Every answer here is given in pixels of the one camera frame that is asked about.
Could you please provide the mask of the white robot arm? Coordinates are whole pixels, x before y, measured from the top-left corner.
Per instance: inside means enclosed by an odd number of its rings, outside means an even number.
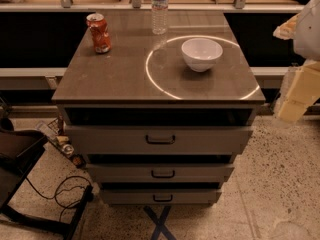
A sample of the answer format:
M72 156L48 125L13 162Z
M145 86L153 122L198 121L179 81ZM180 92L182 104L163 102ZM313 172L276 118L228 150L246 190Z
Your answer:
M294 52L306 59L284 77L275 105L278 120L295 123L320 98L320 0L310 0L301 12L278 26L273 36L292 39Z

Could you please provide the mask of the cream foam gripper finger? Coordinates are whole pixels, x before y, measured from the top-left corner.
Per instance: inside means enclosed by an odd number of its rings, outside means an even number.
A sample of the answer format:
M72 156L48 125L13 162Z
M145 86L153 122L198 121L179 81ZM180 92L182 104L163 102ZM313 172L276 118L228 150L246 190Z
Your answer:
M293 39L295 36L296 23L298 16L295 15L287 20L285 23L278 26L274 32L273 36L282 40Z
M285 123L297 122L320 98L320 62L307 60L302 66L290 67L280 88L275 116Z

